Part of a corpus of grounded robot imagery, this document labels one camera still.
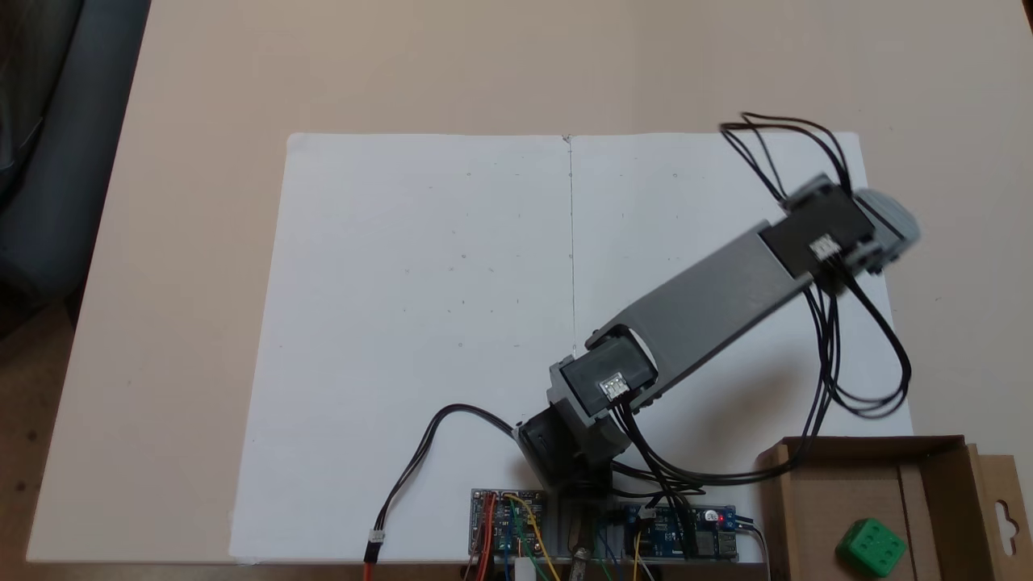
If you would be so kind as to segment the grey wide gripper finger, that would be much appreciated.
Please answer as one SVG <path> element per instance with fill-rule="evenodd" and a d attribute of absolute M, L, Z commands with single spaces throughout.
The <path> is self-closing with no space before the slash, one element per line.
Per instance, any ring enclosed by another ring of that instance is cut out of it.
<path fill-rule="evenodd" d="M 881 272 L 919 242 L 918 221 L 893 196 L 862 188 L 853 198 L 873 224 L 873 236 L 851 251 L 851 271 Z"/>

